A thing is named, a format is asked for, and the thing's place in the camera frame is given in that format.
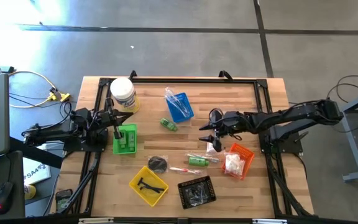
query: computer mouse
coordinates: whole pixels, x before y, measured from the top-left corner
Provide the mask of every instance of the computer mouse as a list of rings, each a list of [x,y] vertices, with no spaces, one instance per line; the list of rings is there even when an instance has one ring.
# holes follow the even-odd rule
[[[0,186],[0,215],[9,211],[12,205],[13,183],[5,182]]]

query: concrete floor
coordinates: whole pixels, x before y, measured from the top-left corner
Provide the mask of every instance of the concrete floor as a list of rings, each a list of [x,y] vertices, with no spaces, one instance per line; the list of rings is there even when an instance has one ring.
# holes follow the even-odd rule
[[[258,28],[252,0],[33,2],[45,25]],[[266,29],[358,30],[358,0],[260,0],[259,3]],[[23,15],[1,20],[0,24],[39,21],[34,16]],[[358,75],[358,35],[269,34],[267,45],[274,77],[284,78],[290,101],[325,98],[341,77]],[[129,75],[131,70],[136,70],[140,76],[216,76],[225,69],[234,77],[267,77],[261,50],[259,34],[45,32],[0,28],[0,64],[40,72],[74,99],[84,75]],[[358,78],[348,82],[358,85]],[[10,87],[13,93],[41,97],[49,89],[43,80],[32,75],[13,77]],[[349,100],[358,96],[358,90],[351,86],[341,88],[341,93]],[[11,108],[11,136],[20,138],[20,133],[35,122],[58,121],[57,109],[57,106]],[[343,174],[356,171],[345,135],[324,126],[315,126],[309,132],[302,141],[315,213],[358,221],[358,181],[350,184],[342,181]],[[27,214],[40,215],[46,201],[27,207]]]

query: small green object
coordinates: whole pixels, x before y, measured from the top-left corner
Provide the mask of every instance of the small green object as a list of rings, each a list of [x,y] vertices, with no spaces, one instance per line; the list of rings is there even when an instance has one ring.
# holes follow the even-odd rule
[[[177,129],[178,129],[174,123],[172,123],[171,121],[169,121],[165,118],[161,119],[160,124],[162,124],[162,126],[166,127],[167,129],[169,129],[171,131],[177,131]]]
[[[208,166],[209,161],[199,157],[189,157],[189,165],[193,166]]]
[[[118,127],[122,138],[112,140],[113,154],[136,153],[136,124],[126,124]]]

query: desk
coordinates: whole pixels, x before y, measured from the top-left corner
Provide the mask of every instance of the desk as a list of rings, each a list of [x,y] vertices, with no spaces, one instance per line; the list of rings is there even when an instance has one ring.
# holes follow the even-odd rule
[[[84,77],[78,97],[77,109],[93,109],[100,77]],[[273,111],[288,108],[284,81],[281,78],[267,79]],[[171,118],[163,97],[164,88],[171,87],[175,93],[185,92],[193,108],[194,117],[179,123],[173,133],[163,128],[161,118]],[[244,180],[223,174],[221,164],[210,164],[207,173],[217,196],[217,201],[184,210],[178,194],[177,184],[195,179],[195,175],[168,172],[159,175],[168,185],[168,192],[151,207],[130,187],[129,182],[147,165],[147,156],[167,155],[168,163],[174,167],[188,167],[186,152],[205,152],[206,143],[198,140],[208,131],[198,128],[208,122],[208,113],[213,108],[223,111],[254,111],[256,102],[254,89],[245,84],[210,83],[136,83],[140,110],[125,124],[137,125],[137,153],[132,156],[112,154],[112,128],[110,140],[102,154],[98,172],[92,216],[104,217],[198,217],[198,218],[252,218],[273,217],[272,199],[265,157],[260,153],[258,135],[242,133],[242,141],[225,137],[222,145],[229,150],[234,142],[255,152],[254,160]],[[80,179],[83,152],[75,152],[62,164],[56,192],[75,190]],[[283,164],[288,188],[307,211],[313,213],[308,184],[302,164],[292,154],[283,154]],[[85,189],[82,206],[86,204],[88,189]],[[278,190],[280,208],[283,210],[282,194]]]

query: yellow tray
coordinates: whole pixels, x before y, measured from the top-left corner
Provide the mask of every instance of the yellow tray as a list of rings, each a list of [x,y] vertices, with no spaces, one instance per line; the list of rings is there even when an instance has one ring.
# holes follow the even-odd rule
[[[150,189],[143,188],[142,190],[140,190],[140,187],[143,186],[143,184],[137,184],[142,177],[142,181],[146,184],[149,184],[152,187],[158,187],[165,190],[160,194]],[[151,171],[146,166],[143,166],[143,168],[141,168],[141,170],[136,174],[136,176],[129,182],[129,186],[134,189],[134,191],[139,196],[141,196],[142,199],[145,200],[151,207],[154,207],[154,205],[161,199],[162,195],[165,194],[165,192],[168,190],[168,184],[162,181],[162,179],[155,175],[153,171]]]

